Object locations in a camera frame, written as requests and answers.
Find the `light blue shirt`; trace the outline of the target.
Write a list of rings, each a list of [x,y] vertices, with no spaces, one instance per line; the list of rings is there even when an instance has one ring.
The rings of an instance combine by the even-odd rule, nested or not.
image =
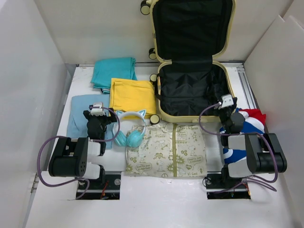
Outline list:
[[[83,111],[89,111],[89,106],[94,103],[103,103],[103,107],[109,107],[110,95],[78,95],[72,97],[71,112],[69,116],[66,136],[69,138],[88,137],[87,134],[87,119],[84,117]],[[105,139],[113,138],[112,133],[113,123],[107,125]]]

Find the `red white blue shirt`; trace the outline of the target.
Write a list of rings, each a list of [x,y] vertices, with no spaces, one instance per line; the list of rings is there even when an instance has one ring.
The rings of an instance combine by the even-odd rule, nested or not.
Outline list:
[[[266,115],[259,109],[236,109],[219,130],[220,134],[240,134],[240,136],[221,137],[225,164],[235,163],[247,156],[245,133],[265,133]]]

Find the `cream printed zip pouch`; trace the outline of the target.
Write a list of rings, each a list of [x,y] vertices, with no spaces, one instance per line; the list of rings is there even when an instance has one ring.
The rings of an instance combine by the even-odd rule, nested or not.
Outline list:
[[[198,178],[207,175],[206,145],[198,125],[148,125],[142,143],[126,148],[125,172],[134,176]]]

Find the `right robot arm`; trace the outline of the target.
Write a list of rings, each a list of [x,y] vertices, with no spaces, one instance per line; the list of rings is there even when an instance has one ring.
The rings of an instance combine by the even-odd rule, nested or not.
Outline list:
[[[215,107],[222,127],[219,130],[223,146],[224,167],[219,181],[231,187],[243,178],[259,173],[277,176],[287,169],[287,160],[278,137],[265,132],[266,115],[259,109],[236,107],[237,98],[224,95]]]

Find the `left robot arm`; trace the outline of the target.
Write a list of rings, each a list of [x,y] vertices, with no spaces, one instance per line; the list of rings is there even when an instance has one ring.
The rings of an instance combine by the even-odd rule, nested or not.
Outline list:
[[[103,166],[92,164],[88,161],[89,156],[103,156],[106,150],[106,144],[113,141],[117,135],[110,139],[105,138],[107,126],[112,123],[119,123],[117,114],[112,108],[94,107],[90,111],[83,111],[87,120],[86,137],[71,138],[66,136],[55,136],[48,139],[44,145],[53,139],[57,139],[55,149],[48,164],[48,173],[51,177],[71,177],[72,180],[59,183],[46,183],[40,170],[40,157],[44,146],[41,146],[37,158],[37,170],[39,178],[44,185],[48,187],[59,187],[74,181],[86,181],[95,188],[101,188],[105,185],[106,177]]]

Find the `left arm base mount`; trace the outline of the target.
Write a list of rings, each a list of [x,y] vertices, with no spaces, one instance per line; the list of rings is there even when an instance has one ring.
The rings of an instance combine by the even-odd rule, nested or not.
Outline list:
[[[85,194],[80,197],[87,187],[85,181],[80,182],[76,191],[79,200],[119,200],[121,186],[121,173],[106,173],[103,179],[90,180],[90,185]]]

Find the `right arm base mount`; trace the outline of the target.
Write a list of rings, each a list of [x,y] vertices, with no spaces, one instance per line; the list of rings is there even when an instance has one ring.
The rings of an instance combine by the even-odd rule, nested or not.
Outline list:
[[[241,184],[241,178],[224,178],[220,173],[208,173],[202,184],[206,188],[209,200],[250,200],[250,192],[247,184]]]

